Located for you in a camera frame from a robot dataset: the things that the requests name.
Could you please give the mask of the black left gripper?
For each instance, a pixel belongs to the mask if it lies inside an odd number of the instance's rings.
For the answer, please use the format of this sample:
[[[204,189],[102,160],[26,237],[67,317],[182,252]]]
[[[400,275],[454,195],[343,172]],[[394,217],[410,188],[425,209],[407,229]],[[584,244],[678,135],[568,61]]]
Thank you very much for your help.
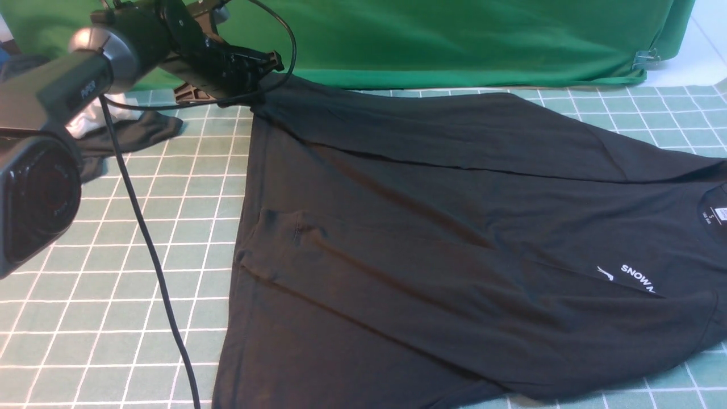
[[[179,105],[231,106],[258,100],[265,92],[262,79],[284,69],[278,52],[230,45],[218,36],[208,36],[196,23],[169,25],[167,30],[171,52],[162,70],[183,80],[174,88]]]

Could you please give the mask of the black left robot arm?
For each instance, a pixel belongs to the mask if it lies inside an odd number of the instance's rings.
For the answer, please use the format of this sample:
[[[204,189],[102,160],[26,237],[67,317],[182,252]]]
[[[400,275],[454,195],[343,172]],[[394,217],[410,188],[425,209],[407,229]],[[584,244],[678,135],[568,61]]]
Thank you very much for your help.
[[[158,111],[262,98],[293,74],[278,52],[231,45],[226,1],[116,1],[91,13],[69,52],[2,83],[2,277],[68,230],[83,158],[66,124],[161,68],[183,81]]]

